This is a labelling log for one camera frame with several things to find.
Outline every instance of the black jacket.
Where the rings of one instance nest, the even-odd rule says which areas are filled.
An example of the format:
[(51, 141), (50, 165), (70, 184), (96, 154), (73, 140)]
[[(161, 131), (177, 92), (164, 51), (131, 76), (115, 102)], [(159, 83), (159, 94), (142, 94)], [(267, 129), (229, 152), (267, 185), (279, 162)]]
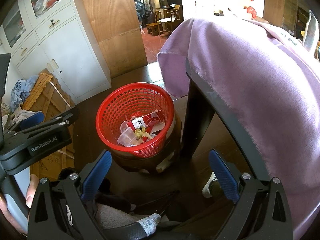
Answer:
[(136, 11), (137, 11), (138, 18), (143, 18), (144, 17), (144, 14), (145, 14), (144, 6), (139, 0), (136, 3)]

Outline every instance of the blue cloth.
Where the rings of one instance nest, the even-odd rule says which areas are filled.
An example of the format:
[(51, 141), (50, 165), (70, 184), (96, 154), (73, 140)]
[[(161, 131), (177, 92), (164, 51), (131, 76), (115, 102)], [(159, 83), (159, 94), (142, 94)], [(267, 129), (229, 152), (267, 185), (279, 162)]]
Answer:
[(30, 96), (30, 91), (35, 85), (38, 75), (31, 76), (27, 81), (20, 79), (14, 85), (14, 88), (11, 90), (11, 111), (14, 112), (16, 108), (24, 103), (28, 96)]

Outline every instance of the blue gripper pad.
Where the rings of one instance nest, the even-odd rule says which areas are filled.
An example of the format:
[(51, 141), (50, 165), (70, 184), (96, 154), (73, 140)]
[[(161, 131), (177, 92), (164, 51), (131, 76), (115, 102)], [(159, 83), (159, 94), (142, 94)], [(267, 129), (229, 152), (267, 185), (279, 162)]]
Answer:
[(103, 178), (110, 169), (111, 162), (111, 153), (109, 151), (105, 151), (104, 153), (101, 153), (100, 158), (98, 157), (96, 163), (87, 164), (94, 164), (94, 166), (82, 183), (81, 199), (83, 202), (94, 199), (94, 196), (96, 195)]
[(212, 150), (209, 153), (209, 163), (227, 199), (237, 203), (240, 198), (238, 183), (232, 176), (226, 162), (215, 150)]
[(40, 124), (41, 122), (44, 121), (44, 114), (42, 112), (36, 113), (30, 117), (28, 117), (25, 120), (22, 120), (20, 122), (20, 129), (21, 131), (33, 127), (37, 124)]

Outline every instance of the wooden stool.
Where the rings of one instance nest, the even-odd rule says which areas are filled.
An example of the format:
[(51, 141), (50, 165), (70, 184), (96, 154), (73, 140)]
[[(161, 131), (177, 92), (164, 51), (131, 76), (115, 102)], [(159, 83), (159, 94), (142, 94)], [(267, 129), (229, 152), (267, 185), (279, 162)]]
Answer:
[(157, 36), (158, 32), (158, 23), (149, 23), (147, 24), (148, 34), (152, 33), (152, 36)]

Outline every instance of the red plastic basket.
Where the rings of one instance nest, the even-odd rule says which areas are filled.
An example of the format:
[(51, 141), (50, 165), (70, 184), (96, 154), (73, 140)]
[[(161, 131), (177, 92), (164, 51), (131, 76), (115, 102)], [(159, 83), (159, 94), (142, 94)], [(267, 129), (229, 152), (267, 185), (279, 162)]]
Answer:
[[(156, 137), (138, 146), (118, 144), (120, 125), (126, 120), (124, 115), (130, 118), (137, 111), (149, 114), (156, 109), (162, 110), (165, 122)], [(96, 129), (101, 140), (111, 149), (147, 158), (163, 148), (173, 116), (173, 101), (164, 89), (150, 83), (132, 83), (115, 90), (103, 101), (97, 113)]]

